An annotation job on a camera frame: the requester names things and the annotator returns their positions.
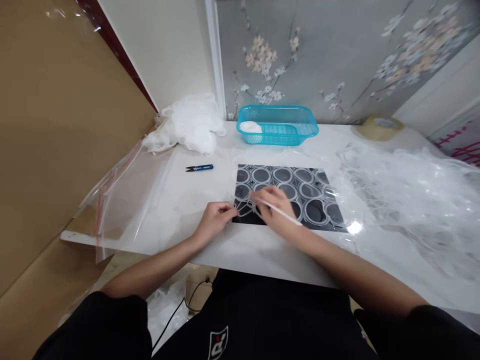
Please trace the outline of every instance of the forearm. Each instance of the forearm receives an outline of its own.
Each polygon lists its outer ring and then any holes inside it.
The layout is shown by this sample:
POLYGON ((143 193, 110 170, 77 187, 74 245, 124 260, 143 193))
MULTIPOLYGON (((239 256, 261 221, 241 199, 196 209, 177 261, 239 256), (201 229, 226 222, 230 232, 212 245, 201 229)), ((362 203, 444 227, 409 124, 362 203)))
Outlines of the forearm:
POLYGON ((364 309, 407 316, 428 302, 395 277, 305 227, 288 239, 315 259, 364 309))
POLYGON ((122 271, 100 291, 112 298, 138 295, 142 299, 146 299, 202 251, 207 244, 208 241, 193 235, 122 271))

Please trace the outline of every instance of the gray wallpaper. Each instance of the gray wallpaper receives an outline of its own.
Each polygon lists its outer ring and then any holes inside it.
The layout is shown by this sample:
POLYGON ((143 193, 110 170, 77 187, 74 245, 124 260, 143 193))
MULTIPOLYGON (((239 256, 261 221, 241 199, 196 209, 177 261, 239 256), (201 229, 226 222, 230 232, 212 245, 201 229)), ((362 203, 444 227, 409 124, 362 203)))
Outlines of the gray wallpaper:
POLYGON ((302 105, 319 123, 392 115, 480 33, 476 0, 219 0, 228 120, 302 105))

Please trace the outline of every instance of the power cord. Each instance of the power cord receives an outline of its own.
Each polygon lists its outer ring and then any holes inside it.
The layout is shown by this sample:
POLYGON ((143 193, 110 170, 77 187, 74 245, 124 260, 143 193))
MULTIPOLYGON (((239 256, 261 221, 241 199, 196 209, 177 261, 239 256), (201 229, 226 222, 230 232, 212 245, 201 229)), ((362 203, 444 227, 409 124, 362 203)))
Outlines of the power cord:
POLYGON ((185 297, 183 297, 183 299, 180 301, 180 303, 179 303, 178 306, 176 307, 176 309, 175 309, 175 311, 173 312, 173 314, 170 316, 170 319, 168 319, 168 322, 166 323, 165 328, 164 328, 163 331, 161 332, 160 337, 159 337, 158 340, 156 341, 155 345, 153 345, 153 347, 151 348, 152 351, 155 349, 155 347, 157 347, 160 339, 162 338, 162 336, 163 336, 164 333, 165 333, 165 330, 167 330, 167 328, 169 327, 170 321, 172 321, 175 313, 176 313, 177 310, 180 308, 180 306, 182 306, 182 303, 183 303, 183 302, 185 302, 185 306, 186 306, 189 310, 191 310, 191 311, 193 311, 193 312, 199 313, 199 312, 202 310, 202 309, 200 309, 200 310, 192 309, 192 308, 190 307, 190 303, 192 302, 192 298, 194 297, 195 292, 197 291, 197 289, 199 288, 199 286, 202 285, 203 283, 208 284, 209 282, 210 282, 210 278, 209 278, 209 277, 207 277, 207 278, 206 278, 205 280, 203 280, 202 282, 199 282, 199 283, 196 285, 195 290, 193 290, 193 292, 191 293, 190 300, 188 301, 188 303, 187 303, 187 299, 185 299, 185 297))

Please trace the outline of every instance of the plastic basket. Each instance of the plastic basket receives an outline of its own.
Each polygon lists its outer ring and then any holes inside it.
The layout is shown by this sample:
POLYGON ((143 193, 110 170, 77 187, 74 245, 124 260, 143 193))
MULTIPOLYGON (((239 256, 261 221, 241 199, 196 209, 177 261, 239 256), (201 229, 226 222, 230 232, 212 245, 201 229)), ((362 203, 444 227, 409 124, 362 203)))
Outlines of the plastic basket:
POLYGON ((314 115, 303 106, 244 106, 238 113, 236 129, 247 144, 281 146, 298 146, 319 133, 314 115), (256 122, 262 133, 240 130, 240 124, 246 121, 256 122))

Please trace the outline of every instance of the scissors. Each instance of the scissors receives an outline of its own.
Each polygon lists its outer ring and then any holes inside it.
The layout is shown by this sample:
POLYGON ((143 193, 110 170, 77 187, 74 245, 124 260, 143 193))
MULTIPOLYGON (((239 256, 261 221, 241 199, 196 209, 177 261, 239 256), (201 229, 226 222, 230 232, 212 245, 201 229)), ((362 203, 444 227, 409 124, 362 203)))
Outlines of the scissors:
POLYGON ((214 166, 212 164, 188 166, 188 167, 185 168, 185 169, 188 169, 188 170, 185 170, 185 172, 189 173, 189 172, 200 171, 200 170, 210 170, 210 169, 213 169, 213 168, 214 168, 214 166))

